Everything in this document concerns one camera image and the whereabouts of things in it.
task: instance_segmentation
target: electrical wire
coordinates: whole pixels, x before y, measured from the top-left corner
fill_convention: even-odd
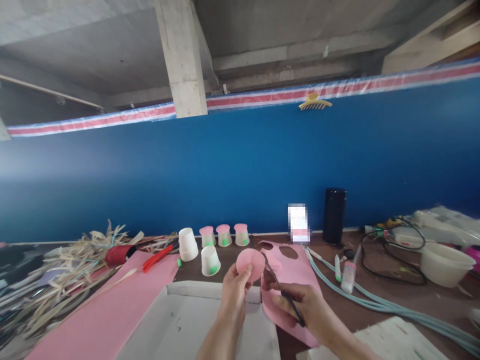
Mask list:
[[[463,349],[468,351],[477,359],[480,359],[480,340],[476,337],[470,335],[469,333],[460,330],[458,327],[450,325],[444,321],[438,320],[432,316],[426,315],[424,313],[410,310],[406,307],[400,306],[394,302],[385,300],[379,296],[376,296],[363,287],[361,287],[358,283],[355,282],[354,287],[364,296],[369,298],[370,300],[366,300],[351,294],[346,293],[345,291],[341,290],[337,286],[335,286],[327,277],[320,271],[317,265],[314,263],[312,255],[310,252],[312,251],[307,246],[304,247],[306,256],[310,262],[313,271],[317,274],[317,276],[333,291],[342,295],[343,297],[351,300],[352,302],[363,306],[364,308],[374,310],[381,313],[391,313],[403,316],[405,318],[409,318],[414,320],[427,328],[432,329],[433,331],[446,336],[447,338],[453,340],[458,345],[460,345]],[[324,263],[330,270],[335,271],[335,267],[331,265],[328,261],[324,260],[321,257],[317,257],[322,263]]]
[[[408,247],[408,246],[404,246],[402,244],[399,244],[399,243],[396,243],[396,242],[393,242],[393,241],[388,241],[388,239],[384,238],[382,240],[382,246],[383,246],[383,249],[385,250],[385,252],[390,255],[392,258],[394,258],[395,260],[401,262],[402,264],[404,264],[406,267],[410,268],[414,273],[418,274],[420,277],[421,277],[421,281],[418,282],[418,281],[410,281],[410,280],[405,280],[405,279],[402,279],[402,278],[398,278],[398,277],[393,277],[393,276],[388,276],[388,275],[385,275],[385,274],[382,274],[382,273],[379,273],[379,272],[376,272],[372,269],[370,269],[366,264],[365,264],[365,258],[367,256],[367,253],[365,251],[365,247],[364,247],[364,244],[365,244],[365,240],[369,237],[369,235],[371,234],[374,234],[376,233],[377,231],[371,231],[367,234],[365,234],[365,236],[361,239],[360,241],[360,246],[361,246],[361,249],[362,249],[362,253],[363,253],[363,256],[361,258],[361,264],[362,266],[365,268],[365,270],[367,270],[369,273],[379,277],[379,278],[382,278],[382,279],[387,279],[387,280],[391,280],[391,281],[395,281],[395,282],[398,282],[398,283],[403,283],[403,284],[409,284],[409,285],[416,285],[416,286],[424,286],[427,284],[427,277],[424,275],[424,273],[416,266],[413,266],[411,263],[401,259],[400,257],[394,255],[387,247],[387,245],[392,245],[392,246],[395,246],[395,247],[398,247],[398,248],[401,248],[401,249],[406,249],[406,250],[413,250],[413,251],[418,251],[418,250],[421,250],[423,249],[423,247],[425,246],[425,244],[427,243],[427,240],[425,239],[425,236],[420,232],[420,230],[414,226],[410,221],[406,220],[405,218],[403,217],[392,217],[392,219],[398,219],[400,220],[401,222],[405,223],[408,225],[408,227],[410,228],[413,228],[421,237],[421,245],[418,246],[418,247]],[[387,230],[391,230],[391,229],[394,229],[394,228],[398,228],[398,227],[401,227],[401,226],[404,226],[404,225],[397,225],[397,226],[392,226],[392,227],[389,227]]]
[[[388,275],[385,275],[385,274],[382,274],[382,273],[379,273],[379,272],[376,272],[376,271],[370,269],[365,264],[365,258],[367,257],[367,252],[365,251],[365,240],[373,233],[376,233],[376,231],[372,231],[372,232],[367,233],[360,241],[360,246],[361,246],[361,249],[362,249],[361,265],[365,268],[365,270],[367,270],[370,274],[375,275],[379,278],[396,281],[398,283],[417,285],[417,286],[423,286],[423,285],[427,284],[427,277],[424,275],[424,273],[419,268],[417,268],[416,266],[413,266],[411,263],[409,263],[409,262],[399,258],[398,256],[392,254],[390,252],[390,250],[388,250],[387,244],[391,244],[391,242],[389,242],[389,241],[383,241],[382,242],[383,248],[385,249],[387,254],[389,254],[392,258],[396,259],[397,261],[401,262],[405,266],[412,269],[415,273],[417,273],[421,277],[421,282],[410,281],[410,280],[405,280],[405,279],[398,278],[398,277],[388,276]]]

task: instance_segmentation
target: blue hose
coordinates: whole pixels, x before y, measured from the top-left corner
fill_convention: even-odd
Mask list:
[[[373,295],[371,292],[368,292],[363,287],[355,283],[355,288],[365,295],[370,300],[365,300],[363,298],[351,295],[346,293],[345,291],[341,290],[337,286],[335,286],[327,277],[319,270],[317,265],[314,263],[312,256],[310,255],[310,249],[305,247],[305,252],[310,261],[310,265],[313,268],[313,271],[318,275],[322,281],[328,285],[330,289],[335,291],[336,293],[342,295],[343,297],[353,301],[354,303],[363,306],[364,308],[374,310],[380,313],[391,313],[403,316],[405,318],[409,318],[414,320],[429,329],[436,331],[437,333],[446,336],[447,338],[453,340],[470,354],[472,354],[477,359],[480,359],[480,340],[476,337],[470,335],[469,333],[460,330],[458,327],[450,325],[444,321],[438,320],[432,316],[426,315],[424,313],[410,310],[406,307],[400,306],[394,302],[385,300],[379,296]],[[330,270],[333,272],[335,271],[335,267],[332,266],[328,261],[319,259],[322,263],[324,263]]]

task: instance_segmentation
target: blue wall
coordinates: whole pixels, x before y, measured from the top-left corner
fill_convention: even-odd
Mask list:
[[[0,241],[64,241],[107,219],[160,235],[247,223],[288,229],[287,204],[345,226],[442,203],[480,213],[480,79],[0,142]]]

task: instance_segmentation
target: wooden table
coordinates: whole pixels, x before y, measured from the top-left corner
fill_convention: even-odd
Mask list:
[[[358,232],[344,232],[342,242],[346,247],[356,250],[362,236],[363,234]],[[259,250],[262,247],[266,247],[259,244],[262,240],[287,243],[290,239],[288,235],[271,235],[251,236],[250,240],[248,246]],[[235,242],[233,242],[228,247],[217,246],[216,248],[221,263],[220,271],[216,275],[211,277],[202,275],[202,264],[199,254],[195,260],[183,264],[178,270],[174,281],[196,280],[221,283],[227,270],[236,261],[238,254],[244,247],[236,246]],[[311,237],[310,248],[331,264],[334,263],[335,254],[341,251],[340,247],[325,243],[322,240],[321,234],[314,234]],[[365,251],[366,265],[376,272],[390,275],[393,269],[399,269],[401,266],[396,260],[387,256],[382,245],[378,243],[367,243],[365,245]],[[392,249],[392,252],[409,262],[420,263],[419,253],[396,248]],[[332,283],[336,282],[335,275],[332,271],[316,259],[315,263]],[[406,276],[409,276],[410,280],[418,281],[418,278],[412,275],[407,274]],[[475,278],[467,276],[461,282],[461,286],[473,296],[470,297],[463,294],[458,288],[449,289],[438,286],[430,281],[425,286],[414,286],[382,279],[367,272],[360,265],[359,261],[356,281],[367,291],[381,298],[453,324],[474,336],[478,337],[480,335],[480,332],[474,328],[468,319],[468,313],[471,308],[480,308],[480,283]],[[392,314],[384,314],[359,306],[328,288],[320,278],[318,278],[318,282],[325,300],[352,332],[364,329],[367,326],[374,325],[393,316]],[[260,281],[257,281],[254,285],[260,286]],[[414,322],[414,324],[447,358],[463,360],[474,359],[467,351],[460,348],[453,341],[418,323]],[[282,359],[295,359],[297,353],[308,349],[304,343],[292,337],[278,326],[277,335]]]

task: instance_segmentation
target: black cable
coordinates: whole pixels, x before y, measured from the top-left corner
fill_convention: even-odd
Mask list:
[[[399,248],[402,248],[402,249],[407,249],[407,250],[420,250],[420,249],[423,249],[423,247],[425,246],[425,244],[427,243],[427,240],[425,239],[425,236],[420,232],[420,230],[417,229],[416,226],[414,226],[410,221],[407,221],[405,220],[404,218],[402,217],[392,217],[392,219],[398,219],[400,220],[401,222],[404,222],[405,224],[407,224],[410,228],[413,228],[421,237],[421,245],[419,247],[408,247],[408,246],[403,246],[399,243],[396,243],[396,242],[391,242],[391,241],[388,241],[387,239],[385,239],[385,241],[389,244],[393,244],[395,245],[396,247],[399,247]],[[390,230],[390,229],[394,229],[394,228],[398,228],[402,225],[397,225],[397,226],[392,226],[392,227],[389,227],[387,230]]]
[[[412,228],[416,229],[416,227],[414,227],[411,223],[407,222],[405,220],[406,223],[408,223]],[[405,280],[405,279],[402,279],[402,278],[397,278],[397,277],[393,277],[393,276],[388,276],[388,275],[384,275],[384,274],[381,274],[381,273],[378,273],[376,271],[373,271],[372,269],[368,268],[367,265],[365,265],[365,257],[367,255],[366,251],[365,251],[365,239],[367,239],[371,234],[373,233],[376,233],[376,231],[372,231],[372,232],[369,232],[367,234],[365,234],[365,236],[361,239],[360,241],[360,246],[361,246],[361,252],[362,252],[362,257],[361,257],[361,264],[362,266],[365,268],[365,270],[367,270],[369,273],[371,273],[372,275],[375,275],[375,276],[378,276],[379,278],[383,278],[383,279],[387,279],[387,280],[392,280],[392,281],[396,281],[398,283],[403,283],[403,284],[409,284],[409,285],[418,285],[418,286],[423,286],[423,285],[426,285],[427,284],[427,278],[425,277],[424,273],[418,269],[417,267],[413,266],[412,264],[410,264],[409,262],[399,258],[398,256],[392,254],[388,248],[387,248],[387,245],[388,244],[395,244],[395,246],[397,246],[396,243],[392,243],[390,241],[387,241],[387,240],[383,240],[382,242],[382,245],[383,245],[383,248],[385,249],[385,251],[387,252],[387,254],[389,254],[392,258],[396,259],[397,261],[401,262],[402,264],[406,265],[407,267],[409,267],[410,269],[412,269],[415,273],[419,274],[421,276],[421,282],[415,282],[415,281],[410,281],[410,280]],[[410,247],[406,247],[406,246],[401,246],[402,248],[405,248],[405,249],[409,249],[409,250],[412,250],[412,248]]]

